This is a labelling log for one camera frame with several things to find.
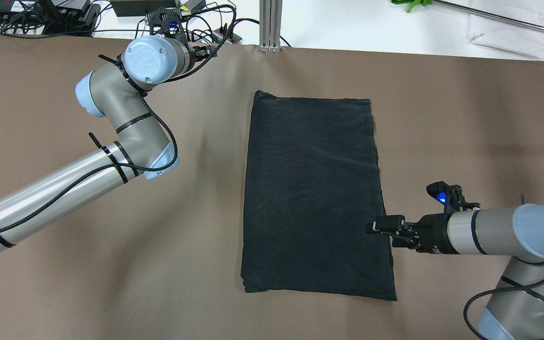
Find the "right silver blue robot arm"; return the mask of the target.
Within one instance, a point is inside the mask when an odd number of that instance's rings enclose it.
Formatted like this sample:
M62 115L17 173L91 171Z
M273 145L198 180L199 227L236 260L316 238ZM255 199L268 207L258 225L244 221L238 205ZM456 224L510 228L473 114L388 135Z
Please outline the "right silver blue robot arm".
M544 204L484 210L446 204L418 222L376 217L365 230L419 253L509 256L496 287L471 297L463 319L480 340L544 340Z

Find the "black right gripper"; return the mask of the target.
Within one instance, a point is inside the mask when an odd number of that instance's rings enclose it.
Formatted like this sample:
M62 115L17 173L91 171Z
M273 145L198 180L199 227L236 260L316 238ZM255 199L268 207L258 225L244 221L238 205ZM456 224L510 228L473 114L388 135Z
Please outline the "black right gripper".
M401 235L407 230L412 237ZM418 222L406 222L403 215L378 216L365 227L367 234L393 235L391 247L406 248L419 253L452 254L447 232L448 218L443 213L428 214Z

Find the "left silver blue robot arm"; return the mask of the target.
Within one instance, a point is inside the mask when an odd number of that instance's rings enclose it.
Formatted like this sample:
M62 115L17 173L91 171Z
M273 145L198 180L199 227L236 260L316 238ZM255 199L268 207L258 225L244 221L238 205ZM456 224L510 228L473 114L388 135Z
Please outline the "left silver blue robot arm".
M106 119L116 139L0 198L0 254L123 184L153 180L179 162L170 127L145 98L158 85L192 75L218 51L179 37L138 37L114 58L90 71L75 96L91 116Z

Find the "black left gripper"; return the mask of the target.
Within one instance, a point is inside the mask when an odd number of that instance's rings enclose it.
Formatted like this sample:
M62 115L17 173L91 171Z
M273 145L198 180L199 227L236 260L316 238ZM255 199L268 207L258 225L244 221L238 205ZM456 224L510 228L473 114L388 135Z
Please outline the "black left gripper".
M217 44L190 45L189 55L192 61L205 61L217 56Z

